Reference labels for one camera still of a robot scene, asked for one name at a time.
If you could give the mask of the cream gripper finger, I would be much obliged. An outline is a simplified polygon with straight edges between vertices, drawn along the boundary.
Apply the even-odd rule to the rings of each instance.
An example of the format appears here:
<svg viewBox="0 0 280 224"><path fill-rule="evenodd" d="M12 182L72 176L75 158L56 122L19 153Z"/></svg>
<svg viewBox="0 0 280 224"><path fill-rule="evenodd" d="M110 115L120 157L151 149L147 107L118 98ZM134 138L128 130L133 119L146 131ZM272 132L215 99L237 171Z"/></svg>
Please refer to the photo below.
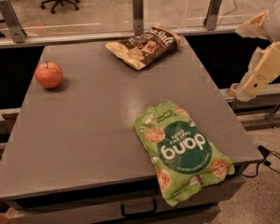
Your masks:
<svg viewBox="0 0 280 224"><path fill-rule="evenodd" d="M248 102L260 95L280 76L280 42L273 42L266 49L257 48L237 89L235 97Z"/></svg>
<svg viewBox="0 0 280 224"><path fill-rule="evenodd" d="M268 21L269 11L263 10L252 19L239 25L235 33L241 37L267 39L268 35L265 30L265 24Z"/></svg>

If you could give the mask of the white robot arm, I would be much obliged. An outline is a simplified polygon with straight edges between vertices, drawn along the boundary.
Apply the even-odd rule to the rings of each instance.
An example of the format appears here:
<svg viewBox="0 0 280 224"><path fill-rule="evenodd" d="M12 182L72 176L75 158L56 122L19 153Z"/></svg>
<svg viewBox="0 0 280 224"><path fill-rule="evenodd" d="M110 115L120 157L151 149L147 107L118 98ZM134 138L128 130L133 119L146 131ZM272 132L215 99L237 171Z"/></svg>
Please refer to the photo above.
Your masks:
<svg viewBox="0 0 280 224"><path fill-rule="evenodd" d="M280 0L271 9L241 24L235 32L241 37L261 38L271 42L266 49L256 48L248 70L235 90L235 97L247 102L260 95L280 76Z"/></svg>

